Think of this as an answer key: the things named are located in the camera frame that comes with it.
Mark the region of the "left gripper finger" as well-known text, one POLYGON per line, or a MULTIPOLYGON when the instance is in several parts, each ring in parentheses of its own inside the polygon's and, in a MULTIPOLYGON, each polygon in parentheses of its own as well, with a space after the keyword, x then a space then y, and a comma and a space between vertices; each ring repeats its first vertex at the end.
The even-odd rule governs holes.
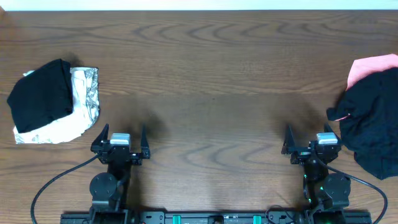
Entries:
POLYGON ((141 132, 141 150, 142 151, 148 151, 149 150, 149 143, 147 141, 147 136, 146 136, 146 126, 142 126, 142 132, 141 132))
POLYGON ((103 130, 92 142, 92 146, 102 146, 104 141, 108 140, 109 124, 105 124, 103 130))

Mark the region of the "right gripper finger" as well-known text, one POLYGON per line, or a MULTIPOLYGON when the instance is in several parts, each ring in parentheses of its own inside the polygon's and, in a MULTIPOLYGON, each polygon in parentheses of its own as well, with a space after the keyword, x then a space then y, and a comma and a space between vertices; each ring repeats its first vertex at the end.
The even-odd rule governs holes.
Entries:
POLYGON ((327 144, 341 144, 340 137, 333 131, 328 123, 324 124, 324 133, 326 134, 327 144))
POLYGON ((289 125, 285 129, 284 143, 282 146, 283 154, 291 154, 294 151, 295 141, 292 133, 292 129, 289 125))

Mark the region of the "black t-shirt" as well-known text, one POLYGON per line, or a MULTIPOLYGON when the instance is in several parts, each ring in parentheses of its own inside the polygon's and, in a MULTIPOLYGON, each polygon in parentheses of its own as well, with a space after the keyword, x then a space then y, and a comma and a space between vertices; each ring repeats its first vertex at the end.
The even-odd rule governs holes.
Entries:
POLYGON ((340 122, 343 144, 380 180, 397 175, 397 68, 372 73, 346 90, 327 118, 340 122))

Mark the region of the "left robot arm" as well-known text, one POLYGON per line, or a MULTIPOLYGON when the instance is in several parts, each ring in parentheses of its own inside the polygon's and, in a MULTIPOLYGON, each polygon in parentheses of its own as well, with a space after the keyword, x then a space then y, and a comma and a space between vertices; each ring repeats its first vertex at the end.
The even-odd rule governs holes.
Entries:
POLYGON ((107 165, 107 171, 96 175, 90 182, 92 206, 90 223, 139 223, 139 215, 127 206, 127 193, 131 178, 131 167, 142 165, 150 159, 150 149, 146 137, 146 127, 142 127, 141 151, 131 151, 131 136, 114 133, 108 139, 109 125, 91 144, 91 152, 107 165))

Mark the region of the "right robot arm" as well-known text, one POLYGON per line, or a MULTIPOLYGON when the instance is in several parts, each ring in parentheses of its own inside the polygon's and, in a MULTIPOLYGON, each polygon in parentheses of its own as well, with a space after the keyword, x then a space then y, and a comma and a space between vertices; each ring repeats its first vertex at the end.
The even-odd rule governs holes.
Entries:
POLYGON ((343 209, 349 205, 351 181, 343 174, 329 173, 327 164, 338 157, 341 140, 329 125, 307 146, 295 143, 292 128, 286 127, 282 154, 303 167, 303 194, 309 207, 292 217, 293 223, 344 223, 343 209))

